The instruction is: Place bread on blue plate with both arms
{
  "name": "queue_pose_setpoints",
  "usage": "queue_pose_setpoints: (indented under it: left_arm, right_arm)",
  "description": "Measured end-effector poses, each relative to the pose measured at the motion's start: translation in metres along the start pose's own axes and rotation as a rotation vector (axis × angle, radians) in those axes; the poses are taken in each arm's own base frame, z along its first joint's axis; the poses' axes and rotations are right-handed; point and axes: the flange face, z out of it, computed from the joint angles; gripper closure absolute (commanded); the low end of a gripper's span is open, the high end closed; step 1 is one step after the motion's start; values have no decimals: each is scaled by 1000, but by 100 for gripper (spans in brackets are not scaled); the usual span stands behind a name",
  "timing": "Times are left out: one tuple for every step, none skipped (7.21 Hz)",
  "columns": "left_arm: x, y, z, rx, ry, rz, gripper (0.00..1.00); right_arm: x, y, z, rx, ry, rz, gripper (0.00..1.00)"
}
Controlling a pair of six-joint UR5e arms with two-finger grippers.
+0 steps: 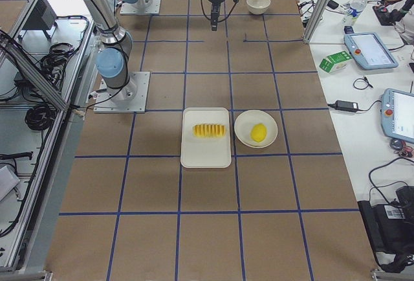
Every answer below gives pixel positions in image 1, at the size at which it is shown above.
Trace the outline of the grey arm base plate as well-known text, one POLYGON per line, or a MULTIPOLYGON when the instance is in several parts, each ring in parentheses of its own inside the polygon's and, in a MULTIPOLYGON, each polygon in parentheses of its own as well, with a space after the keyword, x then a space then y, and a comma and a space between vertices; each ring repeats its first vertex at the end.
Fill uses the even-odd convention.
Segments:
POLYGON ((150 81, 150 72, 130 72, 129 83, 120 90, 107 87, 101 79, 100 88, 104 92, 98 93, 94 105, 95 113, 144 113, 150 81))

